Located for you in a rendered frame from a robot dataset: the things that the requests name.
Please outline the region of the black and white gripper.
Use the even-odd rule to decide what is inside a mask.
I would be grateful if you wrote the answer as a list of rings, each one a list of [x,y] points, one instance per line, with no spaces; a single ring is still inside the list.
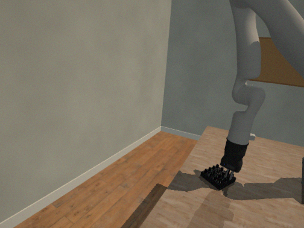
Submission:
[[[230,126],[227,136],[224,156],[221,158],[220,165],[227,169],[225,177],[230,173],[229,180],[232,179],[233,173],[240,172],[242,167],[242,158],[245,156],[249,140],[254,141],[255,135],[251,131],[241,131]]]

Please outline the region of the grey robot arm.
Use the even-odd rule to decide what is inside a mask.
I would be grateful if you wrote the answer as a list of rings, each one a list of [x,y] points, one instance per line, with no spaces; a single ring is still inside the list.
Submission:
[[[254,118],[265,100],[265,90],[247,84],[261,73],[261,46],[256,14],[264,21],[271,39],[304,79],[304,20],[288,0],[229,0],[236,32],[237,75],[232,90],[236,103],[248,106],[235,111],[231,127],[251,131]]]

